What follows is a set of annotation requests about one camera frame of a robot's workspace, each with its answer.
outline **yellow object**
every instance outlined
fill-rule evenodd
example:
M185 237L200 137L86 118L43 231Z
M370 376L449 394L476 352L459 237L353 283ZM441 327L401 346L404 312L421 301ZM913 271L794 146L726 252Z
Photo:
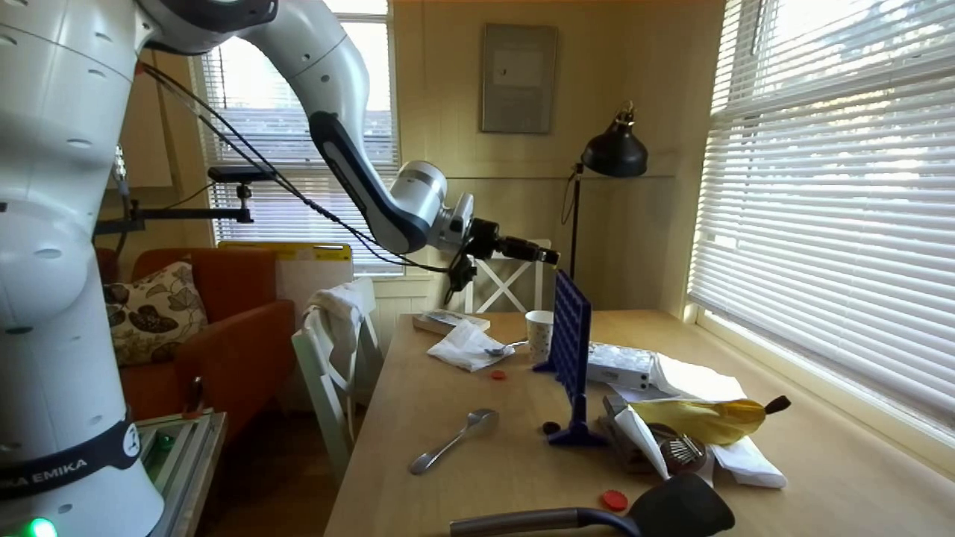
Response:
M691 437L700 444L729 447L743 437L756 432L767 416L788 409L788 401L780 398L771 407L762 407L756 401L646 401L634 403L634 409L646 424L664 424L676 432Z

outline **green light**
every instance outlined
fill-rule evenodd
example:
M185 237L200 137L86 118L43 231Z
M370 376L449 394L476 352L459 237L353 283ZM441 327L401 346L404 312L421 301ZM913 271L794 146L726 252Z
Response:
M24 537L56 537L56 525L47 519L30 519Z

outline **window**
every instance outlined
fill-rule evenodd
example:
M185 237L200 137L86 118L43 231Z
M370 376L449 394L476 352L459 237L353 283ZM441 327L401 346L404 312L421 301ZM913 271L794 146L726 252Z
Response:
M729 0L691 298L952 424L952 0Z
M391 79L391 6L388 0L325 0L365 58L370 76L365 149L380 173L394 170L394 79ZM249 43L231 39L200 64L207 100L244 140L256 146L300 192L368 233L355 203L322 165L309 134L309 118L276 67ZM231 143L209 137L212 161L243 165ZM238 207L233 186L215 186L215 207ZM350 243L355 265L382 265L344 228L312 213L277 186L250 189L253 224L219 221L224 243Z

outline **beige wall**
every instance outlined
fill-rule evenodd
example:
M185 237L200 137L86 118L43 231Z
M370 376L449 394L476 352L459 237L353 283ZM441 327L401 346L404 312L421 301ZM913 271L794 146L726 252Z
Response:
M717 60L719 0L394 0L401 149L434 161L453 200L479 198L479 216L509 237L546 237L567 258L567 177L585 143L634 100L652 170L638 183L585 177L579 283L597 309L677 312L695 216L695 189ZM483 24L546 24L561 36L550 134L482 134L479 79ZM183 64L164 68L188 79ZM170 127L174 186L141 192L161 207L203 186L188 110L161 101ZM152 245L212 245L209 224L149 224L130 239L131 259ZM382 282L385 315L435 304L424 271Z

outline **cup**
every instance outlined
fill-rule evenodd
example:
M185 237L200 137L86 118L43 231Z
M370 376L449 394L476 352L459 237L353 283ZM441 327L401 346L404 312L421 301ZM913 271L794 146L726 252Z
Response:
M552 312L528 312L526 322L528 322L528 359L534 365L546 361L556 315Z

